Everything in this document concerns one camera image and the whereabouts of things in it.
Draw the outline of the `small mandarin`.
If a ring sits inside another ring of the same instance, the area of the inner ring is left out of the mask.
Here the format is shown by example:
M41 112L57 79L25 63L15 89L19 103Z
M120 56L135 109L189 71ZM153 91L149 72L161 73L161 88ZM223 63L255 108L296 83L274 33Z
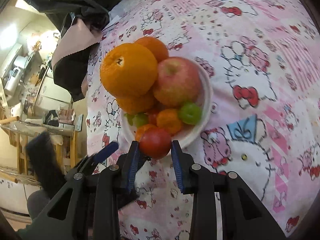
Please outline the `small mandarin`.
M157 127L166 130L170 135L175 135L183 128L183 122L178 116L178 110L169 108L160 111L156 118Z
M137 128L136 130L136 134L135 134L135 140L136 141L140 141L141 137L143 136L143 134L150 128L156 128L157 126L153 125L153 124L146 124L146 125L142 125L139 128Z

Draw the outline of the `green lime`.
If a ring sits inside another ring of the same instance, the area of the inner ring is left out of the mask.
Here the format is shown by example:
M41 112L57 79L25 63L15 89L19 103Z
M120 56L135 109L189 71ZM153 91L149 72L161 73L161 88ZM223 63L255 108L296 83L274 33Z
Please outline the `green lime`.
M136 128L139 128L140 126L146 125L149 123L148 121L148 115L146 115L145 113L138 113L136 114L133 119L133 125Z
M186 102L178 111L179 119L188 125L196 125L202 116L202 109L193 102Z

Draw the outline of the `red cherry tomato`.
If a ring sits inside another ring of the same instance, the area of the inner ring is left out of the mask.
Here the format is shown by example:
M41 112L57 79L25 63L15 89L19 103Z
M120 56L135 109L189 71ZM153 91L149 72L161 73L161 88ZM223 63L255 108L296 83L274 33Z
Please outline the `red cherry tomato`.
M150 111L148 111L147 115L148 115L148 123L152 124L152 125L157 125L157 115L159 114L160 110L159 109L152 109Z
M171 135L162 128L148 129L139 140L139 150L152 159L162 159L171 149Z

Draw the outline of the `red apple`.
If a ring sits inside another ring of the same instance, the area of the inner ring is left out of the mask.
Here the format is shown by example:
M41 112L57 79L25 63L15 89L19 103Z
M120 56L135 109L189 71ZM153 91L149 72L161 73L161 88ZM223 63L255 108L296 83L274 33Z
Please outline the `red apple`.
M178 107L195 101L201 90L199 68L182 57L169 57L158 64L158 77L153 84L154 97L167 107Z

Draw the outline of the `large orange with stem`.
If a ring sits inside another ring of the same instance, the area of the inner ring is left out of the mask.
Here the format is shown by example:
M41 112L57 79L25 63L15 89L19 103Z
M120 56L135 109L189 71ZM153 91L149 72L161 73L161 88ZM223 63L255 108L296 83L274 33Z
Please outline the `large orange with stem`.
M142 37L136 40L135 43L140 44L151 51L157 62L162 62L169 57L169 52L165 44L157 38L148 36Z

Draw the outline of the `wooden rack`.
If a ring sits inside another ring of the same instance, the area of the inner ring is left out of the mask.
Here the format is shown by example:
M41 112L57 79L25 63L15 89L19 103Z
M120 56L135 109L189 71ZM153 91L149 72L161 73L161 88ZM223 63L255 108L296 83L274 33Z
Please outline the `wooden rack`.
M61 128L44 124L33 124L10 117L1 120L1 129L9 136L9 142L16 147L16 168L1 166L1 178L13 183L37 185L37 178L26 152L27 143L46 132L53 144L55 157L61 171L66 174L79 160L77 153L78 133L73 128Z

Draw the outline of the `white kitchen cabinet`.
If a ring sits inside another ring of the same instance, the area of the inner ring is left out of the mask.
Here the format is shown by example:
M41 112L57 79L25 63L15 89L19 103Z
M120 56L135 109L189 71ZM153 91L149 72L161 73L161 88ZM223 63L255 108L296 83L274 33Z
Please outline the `white kitchen cabinet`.
M71 107L70 93L54 83L53 71L47 67L33 103L34 116L42 116L50 110L70 109Z

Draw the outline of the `black and pink cloth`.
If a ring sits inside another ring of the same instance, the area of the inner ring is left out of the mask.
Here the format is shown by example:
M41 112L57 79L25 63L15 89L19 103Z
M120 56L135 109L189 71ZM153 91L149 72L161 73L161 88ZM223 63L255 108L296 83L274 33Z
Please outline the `black and pink cloth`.
M100 42L110 22L109 12L121 0L25 1L60 31L61 41L51 60L54 83L66 89L73 101L83 99L91 48Z

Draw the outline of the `pink cartoon print tablecloth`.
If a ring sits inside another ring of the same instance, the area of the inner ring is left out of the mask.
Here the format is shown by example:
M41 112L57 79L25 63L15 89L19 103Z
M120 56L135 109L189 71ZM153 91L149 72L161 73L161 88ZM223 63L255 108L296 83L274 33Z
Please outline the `pink cartoon print tablecloth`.
M213 91L208 124L185 151L210 171L237 172L285 236L319 192L319 32L300 0L123 0L88 63L87 153L117 140L120 109L101 85L104 56L143 36L197 62Z

